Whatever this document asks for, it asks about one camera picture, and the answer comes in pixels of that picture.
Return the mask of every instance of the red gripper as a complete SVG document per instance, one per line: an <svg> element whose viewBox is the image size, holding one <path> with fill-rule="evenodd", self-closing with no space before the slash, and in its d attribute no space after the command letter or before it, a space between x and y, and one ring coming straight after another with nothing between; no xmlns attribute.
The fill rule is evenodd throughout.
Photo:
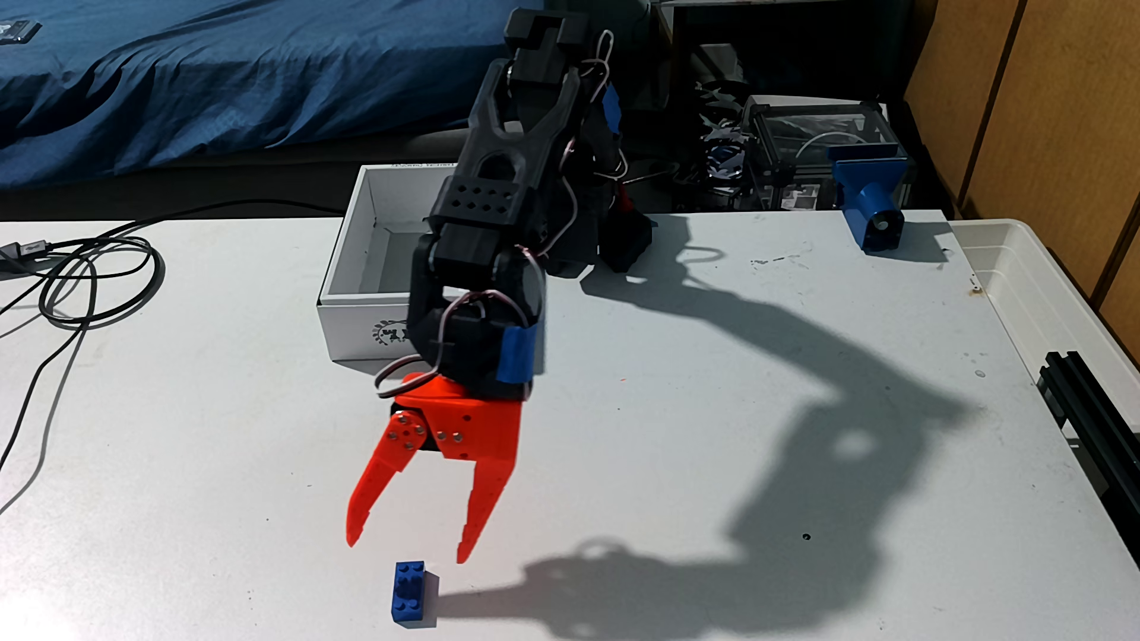
<svg viewBox="0 0 1140 641"><path fill-rule="evenodd" d="M409 374L408 381L421 374ZM412 456L429 438L445 459L473 461L475 480L467 501L467 524L463 527L458 562L471 555L495 503L514 470L519 448L521 400L477 400L463 386L443 376L396 397L401 409L392 414L349 500L347 538L356 544L376 498L396 472L404 471Z"/></svg>

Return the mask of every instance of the lego brick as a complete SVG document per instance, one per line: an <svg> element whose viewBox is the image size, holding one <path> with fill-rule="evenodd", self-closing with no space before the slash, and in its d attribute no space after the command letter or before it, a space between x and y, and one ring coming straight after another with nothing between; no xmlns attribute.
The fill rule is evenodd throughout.
<svg viewBox="0 0 1140 641"><path fill-rule="evenodd" d="M396 584L392 587L392 620L423 620L424 618L424 562L396 563Z"/></svg>

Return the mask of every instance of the blue tape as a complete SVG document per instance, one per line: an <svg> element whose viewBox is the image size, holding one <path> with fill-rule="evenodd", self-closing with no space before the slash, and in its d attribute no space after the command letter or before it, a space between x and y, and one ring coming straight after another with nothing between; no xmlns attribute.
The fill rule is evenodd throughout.
<svg viewBox="0 0 1140 641"><path fill-rule="evenodd" d="M621 104L618 102L618 90L612 84L602 95L602 111L605 112L605 124L610 127L610 131L621 133Z"/></svg>
<svg viewBox="0 0 1140 641"><path fill-rule="evenodd" d="M535 339L538 324L530 327L507 327L503 332L499 368L495 379L500 383L526 383L535 378Z"/></svg>

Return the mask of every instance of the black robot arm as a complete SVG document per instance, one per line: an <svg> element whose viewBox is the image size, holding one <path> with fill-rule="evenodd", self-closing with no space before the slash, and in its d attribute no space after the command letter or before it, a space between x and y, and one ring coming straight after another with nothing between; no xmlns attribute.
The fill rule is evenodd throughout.
<svg viewBox="0 0 1140 641"><path fill-rule="evenodd" d="M433 373L487 399L529 393L546 274L578 276L600 245L625 271L650 243L645 217L611 210L626 168L602 107L612 33L580 14L515 9L505 39L513 57L483 79L413 258L408 308ZM445 287L467 293L453 301Z"/></svg>

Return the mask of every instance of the stain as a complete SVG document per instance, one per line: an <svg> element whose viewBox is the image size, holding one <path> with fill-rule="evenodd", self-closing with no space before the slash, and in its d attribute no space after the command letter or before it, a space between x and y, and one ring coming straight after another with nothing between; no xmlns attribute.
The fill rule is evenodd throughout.
<svg viewBox="0 0 1140 641"><path fill-rule="evenodd" d="M789 258L799 258L799 254L798 253L790 253L788 255L781 255L780 258L773 258L773 259L769 259L769 260L759 260L759 259L757 259L757 260L752 260L750 262L752 265L767 265L769 262L780 262L781 260L787 260Z"/></svg>

